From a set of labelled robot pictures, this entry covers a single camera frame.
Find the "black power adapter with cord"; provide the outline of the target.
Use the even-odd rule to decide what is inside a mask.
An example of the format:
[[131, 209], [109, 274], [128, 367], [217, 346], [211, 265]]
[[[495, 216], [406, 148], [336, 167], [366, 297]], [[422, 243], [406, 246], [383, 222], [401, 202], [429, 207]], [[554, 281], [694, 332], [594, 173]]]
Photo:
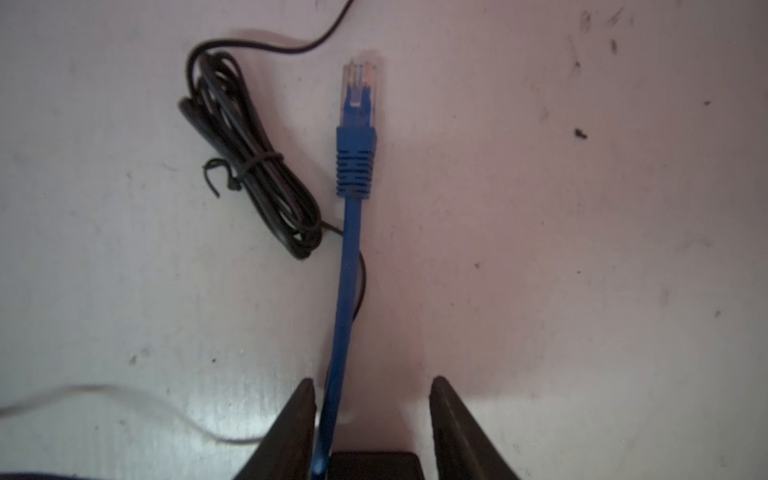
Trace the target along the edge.
[[[319, 38], [297, 46], [236, 38], [206, 40], [188, 55], [189, 94], [178, 103], [187, 121], [218, 154], [203, 170], [225, 168], [228, 189], [247, 192], [268, 229], [298, 260], [317, 249], [324, 231], [343, 231], [323, 220], [315, 197], [273, 146], [230, 51], [303, 54], [328, 40], [340, 23], [335, 20]], [[347, 64], [337, 129], [337, 193], [348, 202], [370, 195], [377, 142], [374, 93], [366, 65]]]

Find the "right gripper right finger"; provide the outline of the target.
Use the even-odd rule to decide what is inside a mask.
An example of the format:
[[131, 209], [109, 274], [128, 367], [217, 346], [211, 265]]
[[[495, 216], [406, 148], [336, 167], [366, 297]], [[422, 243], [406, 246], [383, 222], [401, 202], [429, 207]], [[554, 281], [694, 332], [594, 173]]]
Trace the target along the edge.
[[429, 407], [440, 480], [519, 479], [443, 376], [432, 382]]

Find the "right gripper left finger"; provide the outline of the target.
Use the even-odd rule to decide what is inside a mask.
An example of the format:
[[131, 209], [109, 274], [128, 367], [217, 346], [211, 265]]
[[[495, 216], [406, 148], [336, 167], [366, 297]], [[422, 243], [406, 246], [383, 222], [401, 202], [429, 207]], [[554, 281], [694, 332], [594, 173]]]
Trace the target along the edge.
[[308, 479], [315, 415], [314, 384], [305, 378], [235, 479]]

